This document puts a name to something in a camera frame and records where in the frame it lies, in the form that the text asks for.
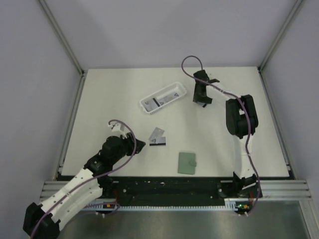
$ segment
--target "white plastic basket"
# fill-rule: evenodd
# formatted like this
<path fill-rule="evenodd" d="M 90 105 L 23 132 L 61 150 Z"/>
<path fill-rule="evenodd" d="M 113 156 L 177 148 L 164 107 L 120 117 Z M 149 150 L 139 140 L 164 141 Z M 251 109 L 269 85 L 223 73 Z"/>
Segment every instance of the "white plastic basket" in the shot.
<path fill-rule="evenodd" d="M 184 97 L 186 93 L 185 87 L 180 82 L 175 82 L 141 99 L 140 105 L 145 113 L 151 115 Z"/>

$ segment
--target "gray wall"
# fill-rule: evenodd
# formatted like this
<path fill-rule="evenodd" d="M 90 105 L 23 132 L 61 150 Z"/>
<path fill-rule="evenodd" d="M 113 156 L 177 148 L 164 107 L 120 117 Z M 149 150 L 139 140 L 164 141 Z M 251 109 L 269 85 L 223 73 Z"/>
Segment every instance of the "gray wall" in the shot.
<path fill-rule="evenodd" d="M 319 1 L 308 0 L 265 70 L 297 175 L 319 209 Z"/>
<path fill-rule="evenodd" d="M 295 0 L 47 0 L 84 68 L 258 66 Z"/>
<path fill-rule="evenodd" d="M 35 0 L 0 3 L 0 237 L 26 238 L 79 76 Z"/>

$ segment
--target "metal frame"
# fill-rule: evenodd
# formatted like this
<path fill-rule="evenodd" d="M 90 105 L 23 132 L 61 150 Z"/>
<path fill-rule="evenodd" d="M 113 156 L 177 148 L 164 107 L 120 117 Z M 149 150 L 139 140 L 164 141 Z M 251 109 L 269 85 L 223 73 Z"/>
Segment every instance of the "metal frame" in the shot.
<path fill-rule="evenodd" d="M 61 147 L 60 153 L 59 153 L 59 159 L 58 159 L 58 167 L 55 171 L 55 176 L 57 175 L 59 168 L 63 167 L 63 162 L 65 159 L 65 154 L 67 151 L 67 147 L 69 144 L 72 128 L 75 121 L 75 116 L 77 113 L 77 109 L 79 106 L 82 90 L 84 87 L 85 82 L 85 72 L 82 69 L 80 63 L 78 62 L 75 54 L 73 53 L 67 39 L 65 38 L 62 30 L 60 29 L 58 23 L 56 22 L 51 10 L 49 9 L 48 4 L 46 3 L 46 0 L 37 0 L 39 3 L 39 6 L 43 10 L 45 16 L 47 17 L 50 25 L 53 28 L 53 31 L 55 32 L 58 40 L 60 41 L 63 49 L 65 50 L 67 56 L 70 58 L 71 62 L 73 63 L 74 67 L 80 74 L 80 81 L 77 89 L 77 93 L 75 95 L 73 107 L 70 113 L 70 117 L 68 120 L 68 126 L 65 133 L 65 137 L 63 140 L 63 145 Z M 268 86 L 267 82 L 264 79 L 262 71 L 267 66 L 267 63 L 270 61 L 271 57 L 274 55 L 275 51 L 277 50 L 278 46 L 282 42 L 286 32 L 288 31 L 289 27 L 291 26 L 293 20 L 296 18 L 297 14 L 301 10 L 305 0 L 296 0 L 290 14 L 288 15 L 286 21 L 282 25 L 277 37 L 273 41 L 271 47 L 269 48 L 266 56 L 264 57 L 260 67 L 260 77 L 261 82 L 264 87 L 265 95 L 269 104 L 269 108 L 271 109 L 271 114 L 273 117 L 274 125 L 276 128 L 276 132 L 279 138 L 279 142 L 284 154 L 284 158 L 287 162 L 287 166 L 292 168 L 292 172 L 294 173 L 294 167 L 293 164 L 289 161 L 289 150 L 287 150 L 285 139 L 281 133 L 281 127 L 280 123 L 276 117 L 276 111 L 274 108 L 274 104 L 271 101 L 271 98 L 268 94 Z M 44 183 L 44 187 L 41 193 L 40 200 L 45 200 L 47 197 L 51 196 L 54 192 L 59 190 L 63 185 L 65 185 L 67 182 L 64 181 L 47 181 Z M 317 215 L 317 211 L 315 209 L 314 203 L 311 198 L 311 194 L 309 192 L 307 182 L 305 180 L 262 180 L 261 181 L 261 187 L 263 191 L 263 198 L 260 199 L 260 201 L 299 201 L 301 211 L 303 213 L 303 216 L 305 218 L 306 225 L 308 227 L 309 233 L 311 235 L 312 239 L 319 239 L 319 217 Z M 238 198 L 236 199 L 227 199 L 227 205 L 231 204 L 233 201 L 238 201 Z"/>

